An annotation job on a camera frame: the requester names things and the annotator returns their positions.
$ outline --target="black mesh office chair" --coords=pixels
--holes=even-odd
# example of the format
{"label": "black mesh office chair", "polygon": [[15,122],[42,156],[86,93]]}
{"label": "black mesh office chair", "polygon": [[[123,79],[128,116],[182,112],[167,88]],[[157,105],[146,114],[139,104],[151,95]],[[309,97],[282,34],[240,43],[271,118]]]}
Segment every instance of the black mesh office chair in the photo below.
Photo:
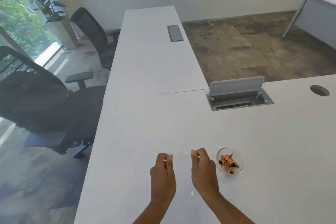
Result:
{"label": "black mesh office chair", "polygon": [[113,42],[109,44],[103,28],[89,11],[83,7],[75,11],[70,21],[75,23],[94,45],[99,55],[100,65],[103,68],[111,69],[118,43],[117,34],[113,35]]}
{"label": "black mesh office chair", "polygon": [[0,46],[0,116],[30,132],[24,146],[48,147],[59,154],[95,138],[105,86],[86,88],[92,72],[68,76],[80,89],[68,90],[52,73],[10,47]]}

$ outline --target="hand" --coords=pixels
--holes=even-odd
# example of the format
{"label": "hand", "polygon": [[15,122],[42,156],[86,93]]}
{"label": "hand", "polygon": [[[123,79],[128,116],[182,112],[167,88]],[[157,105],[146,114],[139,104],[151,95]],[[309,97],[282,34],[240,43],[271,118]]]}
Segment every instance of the hand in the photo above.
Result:
{"label": "hand", "polygon": [[150,170],[150,178],[152,180],[151,203],[167,210],[176,192],[173,155],[158,154],[156,164]]}
{"label": "hand", "polygon": [[221,197],[216,175],[216,164],[204,148],[191,150],[191,180],[205,202]]}

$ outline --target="desk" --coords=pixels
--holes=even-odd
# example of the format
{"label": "desk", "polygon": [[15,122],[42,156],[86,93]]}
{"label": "desk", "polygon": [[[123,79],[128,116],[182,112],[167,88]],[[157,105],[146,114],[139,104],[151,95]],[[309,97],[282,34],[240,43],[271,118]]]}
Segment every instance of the desk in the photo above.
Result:
{"label": "desk", "polygon": [[[263,88],[275,104],[212,112],[208,90],[104,103],[75,224],[132,223],[149,203],[157,153],[204,147],[215,160],[225,146],[245,167],[218,169],[220,191],[255,223],[334,223],[336,75]],[[219,223],[192,186],[189,157],[173,163],[177,192],[161,223]]]}
{"label": "desk", "polygon": [[[168,25],[184,41],[170,42]],[[125,12],[104,101],[208,88],[174,6]]]}
{"label": "desk", "polygon": [[294,24],[336,49],[336,0],[304,0],[283,37]]}

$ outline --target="left hand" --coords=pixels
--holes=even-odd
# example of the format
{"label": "left hand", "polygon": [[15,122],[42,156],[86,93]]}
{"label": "left hand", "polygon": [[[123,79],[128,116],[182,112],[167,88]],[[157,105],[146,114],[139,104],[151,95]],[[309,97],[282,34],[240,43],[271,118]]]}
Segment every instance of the left hand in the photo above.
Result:
{"label": "left hand", "polygon": [[152,180],[151,203],[168,209],[176,192],[173,155],[158,154],[156,164],[150,170],[150,178]]}

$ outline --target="potted plant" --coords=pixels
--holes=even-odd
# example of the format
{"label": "potted plant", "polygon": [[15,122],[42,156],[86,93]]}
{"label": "potted plant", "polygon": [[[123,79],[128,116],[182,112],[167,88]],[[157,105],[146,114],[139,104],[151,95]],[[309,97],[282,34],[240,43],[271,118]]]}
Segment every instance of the potted plant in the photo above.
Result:
{"label": "potted plant", "polygon": [[47,28],[60,40],[65,48],[76,49],[79,46],[79,42],[69,18],[65,16],[65,12],[62,10],[65,5],[57,0],[35,1],[39,6],[35,10],[40,10],[47,18],[45,23]]}

